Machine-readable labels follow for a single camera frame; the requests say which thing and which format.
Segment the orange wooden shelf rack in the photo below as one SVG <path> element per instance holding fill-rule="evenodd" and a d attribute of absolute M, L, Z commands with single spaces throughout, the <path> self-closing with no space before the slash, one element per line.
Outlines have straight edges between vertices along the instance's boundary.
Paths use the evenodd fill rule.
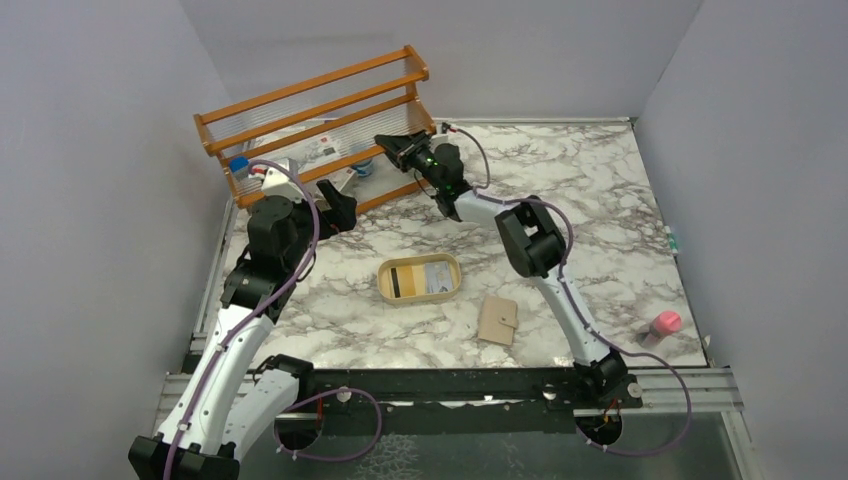
<path fill-rule="evenodd" d="M 374 136 L 433 133 L 435 122 L 420 100 L 418 86 L 429 68 L 410 45 L 277 90 L 193 117 L 205 152 L 218 160 L 235 204 L 247 209 L 262 199 L 260 184 L 236 182 L 228 163 L 248 160 L 310 137 L 330 135 L 342 158 L 299 174 L 316 181 L 382 149 Z"/>

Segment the beige oval tray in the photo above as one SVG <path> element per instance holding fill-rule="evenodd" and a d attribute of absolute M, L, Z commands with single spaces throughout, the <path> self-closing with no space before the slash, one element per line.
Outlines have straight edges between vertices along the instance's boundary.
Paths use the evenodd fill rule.
<path fill-rule="evenodd" d="M 448 253 L 390 259 L 377 270 L 377 288 L 392 305 L 435 303 L 455 296 L 462 274 L 458 260 Z"/>

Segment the beige leather card holder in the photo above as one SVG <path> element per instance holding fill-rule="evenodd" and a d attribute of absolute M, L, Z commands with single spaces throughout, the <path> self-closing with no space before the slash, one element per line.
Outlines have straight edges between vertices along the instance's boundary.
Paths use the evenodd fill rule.
<path fill-rule="evenodd" d="M 511 346 L 518 328 L 518 304 L 509 299 L 487 295 L 478 319 L 477 338 L 503 346 Z"/>

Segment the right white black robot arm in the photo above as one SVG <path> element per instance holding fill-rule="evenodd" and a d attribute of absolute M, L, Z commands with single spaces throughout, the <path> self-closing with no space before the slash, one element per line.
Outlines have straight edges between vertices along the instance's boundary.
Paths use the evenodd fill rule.
<path fill-rule="evenodd" d="M 567 275 L 574 241 L 571 227 L 559 229 L 556 208 L 537 196 L 504 200 L 487 196 L 465 178 L 457 146 L 432 148 L 426 131 L 377 135 L 374 142 L 400 171 L 420 174 L 435 189 L 439 211 L 457 222 L 474 223 L 498 233 L 513 270 L 532 280 L 563 331 L 573 357 L 572 388 L 577 397 L 601 407 L 636 401 L 636 378 L 623 355 L 602 339 L 595 320 Z"/>

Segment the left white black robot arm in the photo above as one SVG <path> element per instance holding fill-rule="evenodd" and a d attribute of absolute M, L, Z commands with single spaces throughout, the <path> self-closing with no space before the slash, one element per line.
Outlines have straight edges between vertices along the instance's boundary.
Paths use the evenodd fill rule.
<path fill-rule="evenodd" d="M 247 244 L 226 277 L 207 345 L 176 406 L 151 437 L 137 437 L 128 460 L 140 479 L 235 479 L 245 454 L 304 389 L 305 361 L 274 367 L 243 398 L 251 362 L 269 336 L 319 241 L 356 225 L 357 201 L 330 181 L 311 197 L 271 195 L 255 203 Z"/>

